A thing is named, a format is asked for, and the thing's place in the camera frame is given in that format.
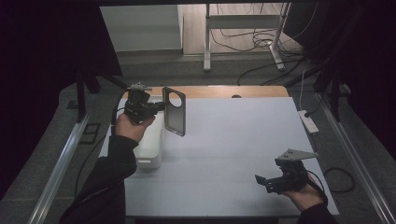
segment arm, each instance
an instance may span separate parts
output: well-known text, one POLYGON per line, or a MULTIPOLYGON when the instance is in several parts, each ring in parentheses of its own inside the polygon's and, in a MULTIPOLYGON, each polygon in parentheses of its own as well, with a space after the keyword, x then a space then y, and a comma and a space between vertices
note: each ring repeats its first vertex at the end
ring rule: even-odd
POLYGON ((110 136, 107 157, 99 158, 81 192, 61 217, 61 223, 124 223, 124 178, 136 170, 133 149, 154 117, 134 124, 121 114, 116 135, 110 136))
POLYGON ((327 209, 327 205, 320 198, 319 193, 309 185, 299 191, 286 191, 282 193, 301 211, 298 224, 336 224, 338 223, 327 209))

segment black cable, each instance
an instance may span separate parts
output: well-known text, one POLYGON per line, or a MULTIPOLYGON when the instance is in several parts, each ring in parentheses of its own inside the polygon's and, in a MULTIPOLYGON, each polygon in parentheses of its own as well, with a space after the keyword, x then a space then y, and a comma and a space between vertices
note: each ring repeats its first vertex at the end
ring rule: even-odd
POLYGON ((285 5, 285 3, 282 3, 282 8, 280 9, 280 12, 279 12, 279 14, 280 13, 282 13, 282 10, 283 10, 283 6, 285 5))
POLYGON ((273 8, 274 12, 277 14, 277 11, 276 11, 276 9, 275 9, 275 7, 274 7, 274 4, 273 4, 273 3, 271 3, 271 7, 273 8))
MULTIPOLYGON (((76 208, 76 207, 79 207, 79 206, 81 206, 82 204, 84 204, 85 202, 87 202, 87 201, 89 201, 89 200, 92 200, 92 199, 95 198, 95 197, 98 197, 98 196, 100 196, 100 195, 102 195, 102 194, 105 194, 105 193, 108 192, 108 191, 111 191, 111 190, 113 190, 113 189, 116 189, 116 188, 118 188, 120 185, 122 185, 122 183, 123 183, 123 181, 120 181, 119 183, 116 183, 116 184, 114 184, 114 185, 112 185, 112 186, 110 186, 110 187, 108 187, 108 188, 105 188, 105 189, 96 191, 94 194, 91 194, 90 196, 88 196, 87 198, 85 198, 83 201, 81 201, 80 203, 76 204, 74 207, 75 207, 75 208, 76 208)), ((104 204, 109 204, 112 200, 114 200, 114 197, 116 197, 116 195, 117 195, 118 193, 119 193, 118 191, 114 191, 113 194, 112 194, 110 197, 108 197, 107 202, 104 203, 104 204)), ((102 213, 104 210, 106 210, 106 206, 103 206, 99 211, 97 211, 97 213, 100 214, 100 213, 102 213)), ((93 217, 88 217, 86 220, 81 220, 81 223, 93 223, 93 220, 94 220, 94 219, 96 219, 95 216, 93 216, 93 217)))
MULTIPOLYGON (((295 60, 295 61, 288 61, 288 62, 283 62, 283 63, 295 63, 295 62, 299 62, 299 61, 300 61, 300 60, 295 60)), ((256 71, 256 70, 265 68, 265 67, 269 67, 269 66, 272 66, 272 65, 277 65, 277 64, 280 64, 280 63, 270 63, 270 64, 266 64, 266 65, 263 65, 263 66, 260 66, 260 67, 257 67, 257 68, 250 69, 250 70, 244 72, 242 75, 239 76, 239 78, 236 80, 236 84, 237 84, 238 86, 240 86, 240 83, 239 83, 240 79, 241 79, 244 75, 246 75, 247 73, 250 73, 250 72, 253 72, 253 71, 256 71)))
POLYGON ((288 55, 288 56, 302 56, 305 55, 306 53, 304 53, 304 51, 301 50, 294 50, 294 51, 290 51, 285 49, 285 47, 283 47, 282 42, 279 41, 280 44, 278 44, 278 52, 282 55, 288 55))
POLYGON ((210 34, 212 35, 213 41, 214 41, 216 44, 218 44, 218 45, 220 45, 220 46, 223 46, 223 47, 225 47, 225 48, 228 48, 228 49, 233 49, 233 50, 236 50, 236 51, 241 51, 241 52, 247 52, 247 51, 251 51, 251 50, 253 50, 253 49, 256 49, 256 48, 257 48, 257 46, 254 46, 254 47, 253 47, 253 48, 251 48, 251 49, 235 49, 235 48, 233 48, 233 47, 230 47, 230 46, 227 46, 227 45, 221 44, 221 43, 219 43, 218 41, 216 41, 215 37, 213 36, 213 32, 212 32, 212 30, 210 30, 210 34))
MULTIPOLYGON (((224 12, 223 12, 223 10, 222 10, 222 7, 219 6, 219 4, 216 4, 216 6, 217 6, 217 10, 218 10, 218 15, 219 15, 219 8, 220 8, 220 10, 221 10, 221 13, 224 14, 224 12)), ((263 6, 264 6, 264 3, 262 3, 262 7, 261 7, 261 9, 260 9, 260 14, 262 14, 263 6)), ((257 38, 257 36, 258 36, 258 35, 271 35, 271 36, 274 36, 274 35, 272 35, 272 34, 263 34, 264 32, 274 31, 274 30, 275 30, 275 29, 270 29, 270 30, 264 30, 264 31, 256 32, 256 29, 254 29, 253 32, 242 33, 242 34, 239 34, 239 35, 225 35, 225 34, 222 32, 222 29, 220 29, 221 34, 222 34, 223 36, 226 36, 226 37, 235 37, 235 36, 241 36, 241 35, 253 35, 253 37, 252 37, 253 48, 252 48, 252 49, 236 49, 236 48, 233 48, 233 47, 231 47, 231 46, 228 46, 228 45, 225 45, 225 44, 221 44, 221 43, 219 43, 219 42, 215 39, 215 37, 213 36, 212 30, 210 30, 210 33, 211 33, 211 35, 212 35, 213 41, 214 41, 215 43, 217 43, 218 45, 221 45, 221 46, 223 46, 223 47, 225 47, 225 48, 233 49, 233 50, 236 50, 236 51, 247 52, 247 51, 252 51, 252 50, 254 50, 254 49, 256 49, 256 48, 265 48, 265 47, 270 46, 270 44, 269 44, 268 42, 270 42, 270 41, 272 42, 272 41, 273 41, 272 39, 259 39, 259 38, 257 38)))
MULTIPOLYGON (((120 101, 121 101, 121 99, 122 99, 122 96, 124 95, 125 92, 123 92, 123 93, 119 96, 119 98, 118 98, 118 100, 117 100, 117 103, 116 103, 116 105, 115 105, 114 108, 113 108, 113 112, 112 112, 112 115, 111 115, 111 135, 113 135, 114 132, 115 132, 115 125, 116 125, 116 119, 117 119, 117 112, 120 111, 120 109, 118 109, 118 108, 119 108, 119 104, 120 104, 120 101)), ((91 152, 88 154, 88 156, 85 158, 84 162, 81 164, 81 167, 80 167, 79 170, 78 170, 78 175, 77 175, 77 179, 76 179, 76 185, 75 185, 75 198, 77 197, 77 192, 78 192, 78 181, 79 181, 79 177, 80 177, 80 175, 81 175, 82 169, 84 168, 85 163, 87 162, 88 158, 89 158, 89 157, 91 156, 91 154, 96 150, 96 148, 99 146, 99 144, 100 144, 103 140, 105 140, 105 138, 106 138, 106 136, 103 136, 103 137, 95 144, 95 146, 93 146, 91 152)))
POLYGON ((315 110, 313 110, 313 111, 308 111, 308 112, 306 112, 306 113, 304 114, 304 116, 305 116, 306 118, 310 117, 311 115, 315 114, 315 113, 318 111, 318 109, 319 109, 319 107, 320 107, 320 104, 321 104, 321 102, 323 101, 323 96, 324 96, 324 93, 325 93, 325 92, 326 92, 326 91, 324 91, 324 92, 322 93, 322 96, 320 97, 320 100, 319 100, 319 103, 318 103, 318 105, 317 105, 317 108, 315 108, 315 110))
POLYGON ((353 176, 348 171, 346 171, 346 170, 344 170, 342 168, 339 168, 339 167, 332 167, 332 168, 326 170, 323 173, 323 175, 326 177, 326 175, 330 171, 341 171, 344 174, 346 174, 350 178, 350 181, 351 181, 351 186, 349 188, 347 188, 347 189, 330 189, 330 192, 334 192, 334 193, 348 193, 348 192, 352 191, 355 188, 355 186, 356 186, 355 179, 353 178, 353 176))
POLYGON ((304 58, 302 58, 302 59, 300 59, 300 60, 296 60, 296 61, 290 61, 290 62, 297 62, 297 64, 295 64, 287 73, 283 74, 282 76, 276 77, 276 78, 273 78, 273 79, 270 79, 270 80, 267 80, 267 81, 263 82, 263 83, 260 84, 260 85, 261 85, 261 86, 264 86, 264 85, 266 85, 266 84, 268 84, 268 83, 270 83, 270 82, 273 82, 273 81, 276 81, 276 80, 281 79, 281 78, 283 78, 283 77, 286 77, 286 76, 287 76, 288 74, 290 74, 294 69, 297 68, 297 66, 303 61, 303 59, 304 59, 304 58))
POLYGON ((319 195, 321 196, 323 202, 324 202, 324 203, 326 204, 326 206, 327 206, 327 205, 329 204, 329 199, 327 198, 327 195, 326 195, 326 193, 325 193, 325 190, 324 190, 324 187, 323 187, 322 182, 320 181, 319 177, 318 177, 314 172, 308 171, 308 170, 307 170, 307 172, 308 172, 309 174, 311 174, 311 175, 314 175, 314 176, 317 178, 317 180, 318 180, 318 182, 319 182, 321 188, 318 186, 318 184, 316 184, 315 182, 313 182, 313 181, 312 181, 311 179, 309 179, 309 178, 308 178, 308 184, 309 184, 312 188, 314 188, 314 189, 319 193, 319 195))
POLYGON ((91 152, 88 154, 88 156, 85 158, 84 162, 81 164, 81 167, 78 170, 78 174, 77 174, 77 179, 76 179, 76 185, 75 185, 75 198, 77 198, 77 193, 78 193, 78 180, 79 177, 81 175, 82 169, 85 166, 85 163, 87 162, 88 158, 91 156, 91 154, 96 150, 96 148, 99 146, 99 144, 105 140, 106 136, 103 136, 96 144, 95 146, 92 148, 91 152))
POLYGON ((253 7, 254 3, 250 3, 250 9, 248 10, 247 14, 251 11, 251 9, 253 8, 253 14, 254 14, 254 7, 253 7))
MULTIPOLYGON (((301 55, 305 56, 305 57, 310 57, 312 55, 320 55, 323 53, 324 50, 326 50, 327 46, 331 44, 331 41, 334 41, 335 36, 339 33, 339 31, 345 26, 345 24, 347 23, 347 17, 348 15, 344 15, 344 18, 341 20, 341 22, 338 23, 338 25, 332 30, 332 32, 326 36, 326 40, 322 43, 320 43, 319 45, 315 46, 313 49, 309 50, 309 51, 303 51, 301 53, 301 55)), ((283 53, 282 51, 286 51, 288 52, 284 47, 283 47, 283 43, 286 43, 290 40, 292 40, 293 37, 291 37, 289 40, 286 40, 284 42, 279 41, 279 46, 281 48, 283 48, 283 50, 280 51, 280 53, 283 53)))

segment wall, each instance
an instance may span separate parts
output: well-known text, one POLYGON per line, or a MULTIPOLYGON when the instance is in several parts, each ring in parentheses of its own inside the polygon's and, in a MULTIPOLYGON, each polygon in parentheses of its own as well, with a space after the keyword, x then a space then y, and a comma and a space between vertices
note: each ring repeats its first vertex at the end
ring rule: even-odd
POLYGON ((115 51, 181 49, 177 6, 101 7, 115 51))

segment sleeve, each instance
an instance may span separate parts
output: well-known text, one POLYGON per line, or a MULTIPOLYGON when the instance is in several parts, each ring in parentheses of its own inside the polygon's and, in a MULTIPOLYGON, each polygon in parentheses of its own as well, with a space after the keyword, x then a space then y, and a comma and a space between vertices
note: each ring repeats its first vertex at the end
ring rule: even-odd
POLYGON ((61 223, 125 223, 123 180, 136 171, 135 140, 110 136, 107 157, 94 165, 61 223))
POLYGON ((338 222, 327 209, 326 204, 320 203, 304 210, 297 224, 337 224, 338 222))

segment metal frame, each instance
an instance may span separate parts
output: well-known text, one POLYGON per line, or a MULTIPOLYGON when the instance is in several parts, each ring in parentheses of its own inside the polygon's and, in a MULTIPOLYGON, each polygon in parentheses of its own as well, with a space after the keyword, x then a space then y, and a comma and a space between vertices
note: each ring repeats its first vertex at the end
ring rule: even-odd
POLYGON ((64 179, 64 174, 66 173, 67 167, 73 157, 75 149, 78 145, 79 138, 84 132, 85 126, 88 123, 88 119, 92 113, 92 105, 96 99, 95 95, 90 95, 87 99, 87 111, 85 116, 82 118, 81 122, 76 123, 73 131, 70 133, 67 139, 66 145, 64 145, 64 150, 62 151, 59 160, 56 162, 53 168, 52 174, 49 177, 46 187, 44 187, 40 198, 38 199, 35 209, 29 218, 28 223, 43 223, 50 206, 52 205, 53 199, 55 198, 56 192, 64 179))
POLYGON ((280 59, 277 43, 285 24, 290 3, 285 3, 283 11, 278 15, 213 15, 210 16, 210 4, 206 4, 205 15, 205 49, 204 49, 204 71, 210 71, 210 29, 274 29, 275 39, 269 46, 274 57, 278 71, 284 71, 285 65, 280 59))
POLYGON ((361 157, 359 156, 358 150, 353 146, 349 137, 347 136, 347 132, 345 131, 343 125, 340 122, 335 120, 334 116, 332 116, 332 112, 329 107, 330 104, 326 98, 323 98, 323 103, 321 104, 322 109, 324 110, 327 119, 329 120, 332 128, 334 129, 335 134, 340 140, 341 145, 356 172, 359 180, 361 181, 362 186, 367 192, 376 212, 382 220, 382 223, 396 223, 396 219, 392 212, 390 211, 389 205, 384 198, 384 195, 381 193, 378 185, 370 176, 370 172, 367 170, 364 165, 361 157))

